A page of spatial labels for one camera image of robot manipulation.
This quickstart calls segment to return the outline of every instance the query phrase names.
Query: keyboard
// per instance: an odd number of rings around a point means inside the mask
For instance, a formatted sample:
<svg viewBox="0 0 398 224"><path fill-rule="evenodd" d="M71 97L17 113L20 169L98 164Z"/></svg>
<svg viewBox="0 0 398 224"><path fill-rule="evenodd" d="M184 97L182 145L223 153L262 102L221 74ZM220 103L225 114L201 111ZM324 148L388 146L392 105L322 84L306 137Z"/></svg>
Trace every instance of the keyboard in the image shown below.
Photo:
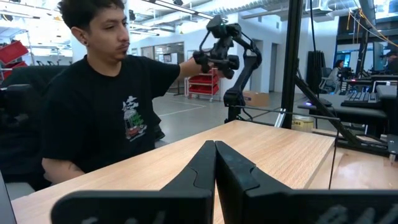
<svg viewBox="0 0 398 224"><path fill-rule="evenodd" d="M381 102L376 93L350 93L341 105L357 108L381 108Z"/></svg>

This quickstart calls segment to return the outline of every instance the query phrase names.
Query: cardboard box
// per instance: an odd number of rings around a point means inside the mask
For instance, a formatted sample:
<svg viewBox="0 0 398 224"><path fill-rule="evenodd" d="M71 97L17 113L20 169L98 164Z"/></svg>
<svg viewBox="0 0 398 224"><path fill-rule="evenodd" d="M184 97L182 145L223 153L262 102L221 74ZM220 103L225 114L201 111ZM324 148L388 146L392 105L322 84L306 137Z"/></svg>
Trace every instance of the cardboard box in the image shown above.
<svg viewBox="0 0 398 224"><path fill-rule="evenodd" d="M268 93L258 93L255 91L243 91L243 98L248 106L268 106Z"/></svg>

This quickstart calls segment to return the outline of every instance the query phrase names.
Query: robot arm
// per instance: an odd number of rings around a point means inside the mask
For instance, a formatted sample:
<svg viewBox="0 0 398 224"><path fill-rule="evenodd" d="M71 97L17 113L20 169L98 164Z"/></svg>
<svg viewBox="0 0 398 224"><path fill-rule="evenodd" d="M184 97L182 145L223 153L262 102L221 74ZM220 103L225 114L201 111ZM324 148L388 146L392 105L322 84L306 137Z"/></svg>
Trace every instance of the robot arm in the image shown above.
<svg viewBox="0 0 398 224"><path fill-rule="evenodd" d="M227 90L224 95L224 104L229 107L228 119L226 122L229 122L236 119L241 112L241 109L236 106L245 106L242 94L243 88L248 83L253 71L260 66L262 57L255 43L242 33L239 24L226 25L221 19L221 16L215 16L207 24L206 28L208 32L199 46L199 51L193 53L193 58L197 64L202 66L202 71L204 73L207 73L210 69L208 63L213 62L218 70L223 72L227 79L232 79L234 76L233 70L239 69L239 57L237 55L228 55L228 50L230 47L234 46L234 41L244 48L243 71L239 75L234 86ZM202 46L210 33L212 33L214 38L218 39L218 41L211 50L205 52L202 50ZM244 41L242 35L249 39L250 43ZM253 52L254 55L247 55L248 50Z"/></svg>

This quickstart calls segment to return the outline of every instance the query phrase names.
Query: man's left arm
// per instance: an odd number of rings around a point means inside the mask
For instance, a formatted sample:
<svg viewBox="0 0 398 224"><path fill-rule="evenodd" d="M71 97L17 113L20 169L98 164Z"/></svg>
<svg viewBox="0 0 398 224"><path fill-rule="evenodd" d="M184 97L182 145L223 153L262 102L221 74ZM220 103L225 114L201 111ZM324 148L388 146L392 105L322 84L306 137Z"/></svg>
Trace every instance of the man's left arm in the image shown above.
<svg viewBox="0 0 398 224"><path fill-rule="evenodd" d="M162 63L146 57L143 60L146 61L150 73L152 98L164 96L175 80L183 80L202 72L201 65L196 64L193 58L180 65Z"/></svg>
<svg viewBox="0 0 398 224"><path fill-rule="evenodd" d="M190 60L180 64L180 74L178 75L178 79L192 77L194 75L198 75L199 73L202 73L201 65L198 65L195 62L195 59L191 58Z"/></svg>

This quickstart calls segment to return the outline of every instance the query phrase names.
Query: wooden desk surface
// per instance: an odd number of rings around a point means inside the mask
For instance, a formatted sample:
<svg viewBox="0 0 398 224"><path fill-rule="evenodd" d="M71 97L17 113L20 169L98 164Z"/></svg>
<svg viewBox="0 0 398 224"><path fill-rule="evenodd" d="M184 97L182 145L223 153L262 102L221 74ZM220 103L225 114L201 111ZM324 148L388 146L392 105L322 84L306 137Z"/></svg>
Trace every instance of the wooden desk surface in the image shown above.
<svg viewBox="0 0 398 224"><path fill-rule="evenodd" d="M53 204L76 190L159 190L190 161L206 140L220 140L293 189L307 188L334 138L234 121L140 156L96 170L12 201L18 223L50 223ZM223 223L215 197L215 223Z"/></svg>

